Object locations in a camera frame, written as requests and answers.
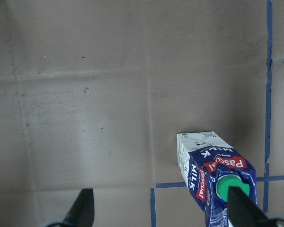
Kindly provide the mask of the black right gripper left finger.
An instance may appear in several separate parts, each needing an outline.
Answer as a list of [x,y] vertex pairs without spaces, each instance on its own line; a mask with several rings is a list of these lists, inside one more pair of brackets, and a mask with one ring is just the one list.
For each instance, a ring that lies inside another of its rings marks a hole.
[[62,227],[92,227],[95,218],[93,189],[82,189],[61,223]]

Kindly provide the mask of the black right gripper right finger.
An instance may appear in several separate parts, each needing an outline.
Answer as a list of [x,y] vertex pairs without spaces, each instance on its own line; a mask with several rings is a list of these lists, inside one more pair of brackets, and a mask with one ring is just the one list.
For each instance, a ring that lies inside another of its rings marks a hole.
[[269,218],[239,187],[228,189],[227,215],[234,227],[284,227],[284,218]]

